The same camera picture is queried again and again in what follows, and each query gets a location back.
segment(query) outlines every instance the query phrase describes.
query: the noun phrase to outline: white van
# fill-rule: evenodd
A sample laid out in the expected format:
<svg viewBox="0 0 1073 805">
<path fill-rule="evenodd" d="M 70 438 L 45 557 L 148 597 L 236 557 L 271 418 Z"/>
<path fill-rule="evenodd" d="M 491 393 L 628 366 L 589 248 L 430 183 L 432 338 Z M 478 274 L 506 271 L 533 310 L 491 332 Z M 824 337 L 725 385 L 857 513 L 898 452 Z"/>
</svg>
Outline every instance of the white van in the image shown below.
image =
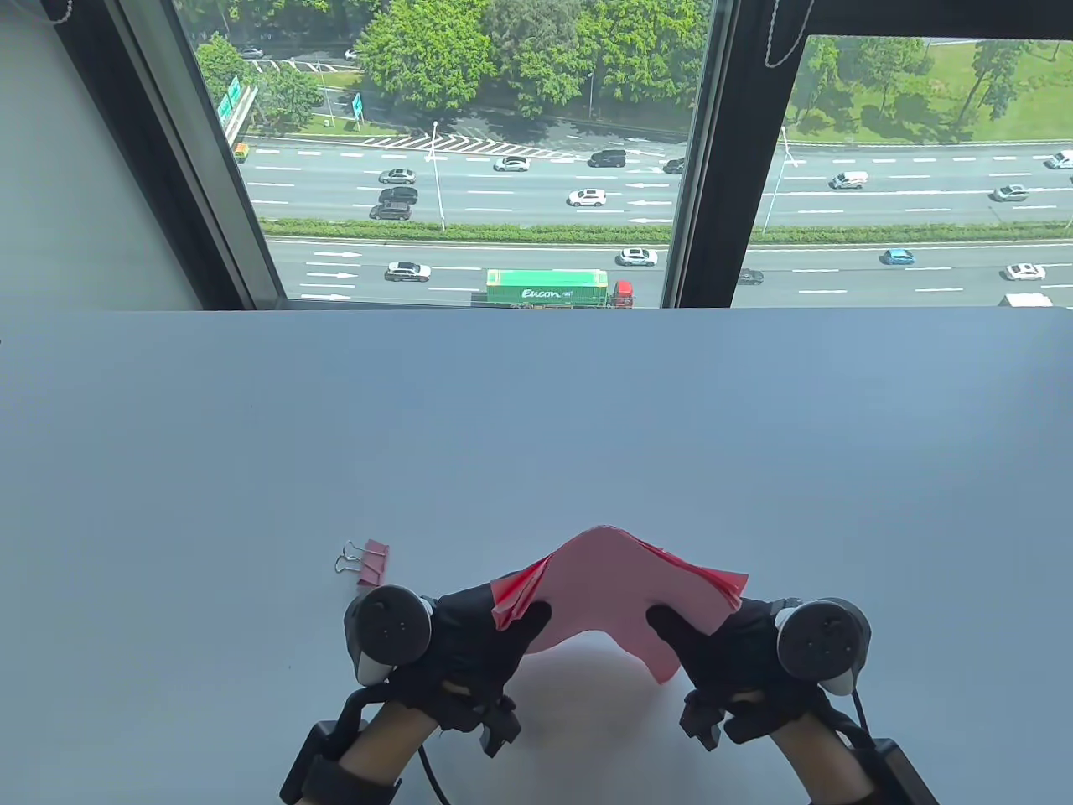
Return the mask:
<svg viewBox="0 0 1073 805">
<path fill-rule="evenodd" d="M 864 171 L 846 171 L 828 181 L 827 187 L 832 190 L 847 190 L 863 188 L 866 184 L 868 184 L 868 174 Z"/>
<path fill-rule="evenodd" d="M 1073 151 L 1058 151 L 1054 157 L 1047 157 L 1043 164 L 1047 167 L 1073 167 Z"/>
</svg>

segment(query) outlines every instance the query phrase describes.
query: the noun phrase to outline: car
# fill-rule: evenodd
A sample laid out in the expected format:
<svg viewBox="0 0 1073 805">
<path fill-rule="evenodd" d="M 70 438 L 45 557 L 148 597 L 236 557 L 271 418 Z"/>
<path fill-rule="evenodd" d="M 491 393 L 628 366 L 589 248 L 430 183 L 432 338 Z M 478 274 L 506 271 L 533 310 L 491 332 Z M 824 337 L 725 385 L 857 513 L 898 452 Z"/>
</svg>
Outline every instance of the car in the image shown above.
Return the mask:
<svg viewBox="0 0 1073 805">
<path fill-rule="evenodd" d="M 417 263 L 388 263 L 384 279 L 388 282 L 428 282 L 432 269 Z"/>
<path fill-rule="evenodd" d="M 1016 265 L 1008 265 L 1003 268 L 1002 278 L 1014 282 L 1019 280 L 1032 281 L 1046 279 L 1047 269 L 1042 265 L 1035 265 L 1034 263 L 1017 263 Z"/>
<path fill-rule="evenodd" d="M 909 249 L 887 249 L 879 255 L 883 265 L 914 265 L 916 258 Z"/>
<path fill-rule="evenodd" d="M 417 203 L 417 188 L 410 187 L 409 185 L 397 185 L 395 187 L 385 187 L 380 191 L 380 197 L 377 199 L 378 202 L 383 204 L 384 202 L 401 202 L 402 204 L 416 204 Z"/>
<path fill-rule="evenodd" d="M 575 190 L 567 196 L 567 204 L 572 207 L 602 207 L 606 203 L 607 193 L 594 188 Z"/>
<path fill-rule="evenodd" d="M 369 210 L 369 218 L 373 221 L 409 221 L 410 215 L 410 205 L 402 202 L 374 204 Z"/>
<path fill-rule="evenodd" d="M 588 159 L 589 167 L 626 167 L 626 151 L 621 148 L 605 148 Z"/>
<path fill-rule="evenodd" d="M 764 283 L 764 273 L 755 268 L 743 268 L 738 274 L 739 286 L 760 286 Z"/>
<path fill-rule="evenodd" d="M 493 171 L 528 171 L 529 160 L 525 157 L 500 157 L 491 163 Z"/>
<path fill-rule="evenodd" d="M 381 185 L 412 185 L 417 180 L 417 174 L 409 167 L 393 167 L 391 171 L 382 171 L 379 181 Z"/>
<path fill-rule="evenodd" d="M 656 252 L 651 249 L 622 249 L 615 255 L 617 265 L 656 265 Z"/>
<path fill-rule="evenodd" d="M 1006 185 L 997 187 L 990 192 L 991 201 L 1025 201 L 1028 188 L 1024 185 Z"/>
</svg>

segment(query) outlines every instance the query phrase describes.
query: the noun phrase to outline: cable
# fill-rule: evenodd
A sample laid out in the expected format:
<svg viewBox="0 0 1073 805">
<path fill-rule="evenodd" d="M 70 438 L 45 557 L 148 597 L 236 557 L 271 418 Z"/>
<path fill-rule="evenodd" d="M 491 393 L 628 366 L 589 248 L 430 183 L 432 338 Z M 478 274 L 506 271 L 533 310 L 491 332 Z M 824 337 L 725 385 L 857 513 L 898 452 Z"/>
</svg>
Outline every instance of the cable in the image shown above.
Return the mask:
<svg viewBox="0 0 1073 805">
<path fill-rule="evenodd" d="M 436 779 L 436 775 L 432 773 L 432 766 L 428 762 L 428 755 L 425 753 L 424 746 L 417 749 L 417 757 L 421 758 L 421 765 L 425 769 L 425 776 L 428 777 L 428 785 L 432 787 L 432 793 L 435 793 L 436 799 L 440 801 L 440 805 L 451 805 L 451 803 L 447 802 L 447 795 L 443 793 L 443 789 L 440 788 L 439 780 Z"/>
</svg>

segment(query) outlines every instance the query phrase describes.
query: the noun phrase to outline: white car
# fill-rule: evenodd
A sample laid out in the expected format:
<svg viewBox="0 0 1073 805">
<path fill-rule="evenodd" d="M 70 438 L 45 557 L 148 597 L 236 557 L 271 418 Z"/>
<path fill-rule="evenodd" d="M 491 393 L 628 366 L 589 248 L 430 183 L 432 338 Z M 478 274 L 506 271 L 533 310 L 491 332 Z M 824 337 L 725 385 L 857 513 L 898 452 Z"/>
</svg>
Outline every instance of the white car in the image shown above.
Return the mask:
<svg viewBox="0 0 1073 805">
<path fill-rule="evenodd" d="M 388 263 L 384 279 L 388 282 L 428 282 L 432 269 L 417 263 Z"/>
<path fill-rule="evenodd" d="M 607 203 L 607 193 L 603 190 L 575 190 L 567 197 L 567 203 L 572 207 L 602 207 Z"/>
<path fill-rule="evenodd" d="M 1002 269 L 1002 276 L 1005 279 L 1012 280 L 1039 280 L 1046 279 L 1047 272 L 1042 265 L 1034 265 L 1032 263 L 1017 263 L 1016 265 L 1008 265 Z"/>
<path fill-rule="evenodd" d="M 528 171 L 529 160 L 525 157 L 501 157 L 491 167 L 494 171 Z"/>
<path fill-rule="evenodd" d="M 622 249 L 615 255 L 618 265 L 656 265 L 656 252 L 651 249 Z"/>
</svg>

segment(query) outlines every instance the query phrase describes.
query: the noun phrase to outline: street lamp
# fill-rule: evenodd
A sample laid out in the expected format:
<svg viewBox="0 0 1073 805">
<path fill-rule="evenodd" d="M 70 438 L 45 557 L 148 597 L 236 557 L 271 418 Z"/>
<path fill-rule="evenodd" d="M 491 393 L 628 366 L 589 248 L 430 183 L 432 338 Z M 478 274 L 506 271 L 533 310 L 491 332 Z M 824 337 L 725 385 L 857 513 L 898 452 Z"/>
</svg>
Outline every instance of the street lamp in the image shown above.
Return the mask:
<svg viewBox="0 0 1073 805">
<path fill-rule="evenodd" d="M 447 222 L 443 217 L 443 193 L 440 192 L 440 167 L 437 164 L 439 160 L 436 158 L 436 131 L 439 126 L 439 120 L 432 121 L 432 142 L 428 144 L 428 156 L 425 157 L 425 161 L 432 163 L 432 173 L 436 174 L 436 201 L 440 205 L 440 231 L 445 232 Z"/>
<path fill-rule="evenodd" d="M 794 159 L 793 155 L 790 152 L 790 141 L 787 140 L 787 127 L 782 127 L 782 148 L 785 151 L 782 155 L 782 166 L 779 167 L 779 178 L 775 180 L 775 192 L 771 193 L 771 203 L 767 206 L 767 216 L 764 218 L 764 229 L 763 233 L 767 232 L 767 223 L 771 220 L 771 210 L 775 209 L 775 199 L 779 194 L 779 186 L 782 184 L 782 174 L 787 170 L 787 162 L 789 161 L 794 167 L 797 167 L 797 160 Z"/>
</svg>

